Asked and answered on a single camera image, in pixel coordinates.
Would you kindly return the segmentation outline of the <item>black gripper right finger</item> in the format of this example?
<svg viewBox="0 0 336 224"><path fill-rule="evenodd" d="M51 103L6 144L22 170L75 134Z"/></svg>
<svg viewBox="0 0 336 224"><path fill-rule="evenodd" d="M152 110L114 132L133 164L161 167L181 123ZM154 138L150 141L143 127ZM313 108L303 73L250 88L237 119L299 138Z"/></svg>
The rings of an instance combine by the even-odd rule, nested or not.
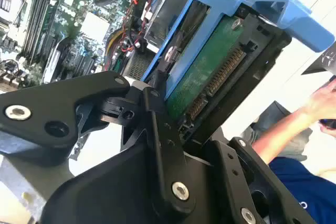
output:
<svg viewBox="0 0 336 224"><path fill-rule="evenodd" d="M210 141L209 162L228 223L315 222L243 140Z"/></svg>

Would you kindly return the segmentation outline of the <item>person bare hand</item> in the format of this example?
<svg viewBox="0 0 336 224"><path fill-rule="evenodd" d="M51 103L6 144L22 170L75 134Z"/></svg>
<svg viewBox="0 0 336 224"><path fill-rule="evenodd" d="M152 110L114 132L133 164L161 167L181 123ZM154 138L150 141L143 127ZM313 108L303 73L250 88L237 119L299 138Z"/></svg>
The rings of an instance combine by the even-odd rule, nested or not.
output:
<svg viewBox="0 0 336 224"><path fill-rule="evenodd" d="M310 123L319 121L323 133L335 137L335 79L315 91L304 105Z"/></svg>

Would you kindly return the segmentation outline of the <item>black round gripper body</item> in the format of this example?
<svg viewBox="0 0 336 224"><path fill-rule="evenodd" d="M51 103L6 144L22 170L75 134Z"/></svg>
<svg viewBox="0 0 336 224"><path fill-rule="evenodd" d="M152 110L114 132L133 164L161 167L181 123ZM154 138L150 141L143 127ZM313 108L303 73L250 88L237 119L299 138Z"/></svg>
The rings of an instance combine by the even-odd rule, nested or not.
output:
<svg viewBox="0 0 336 224"><path fill-rule="evenodd" d="M218 141L207 157L186 156L173 140L137 143L61 185L41 223L222 223L232 214L224 161L235 151Z"/></svg>

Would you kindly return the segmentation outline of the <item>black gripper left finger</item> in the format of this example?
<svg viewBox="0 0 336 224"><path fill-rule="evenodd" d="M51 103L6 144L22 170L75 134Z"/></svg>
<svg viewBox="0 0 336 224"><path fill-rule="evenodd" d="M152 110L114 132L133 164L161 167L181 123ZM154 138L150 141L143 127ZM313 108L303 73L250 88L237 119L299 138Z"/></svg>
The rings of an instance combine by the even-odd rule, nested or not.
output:
<svg viewBox="0 0 336 224"><path fill-rule="evenodd" d="M57 166L80 137L109 123L123 127L123 151L153 140L182 146L155 89L139 90L105 71L2 94L1 154Z"/></svg>

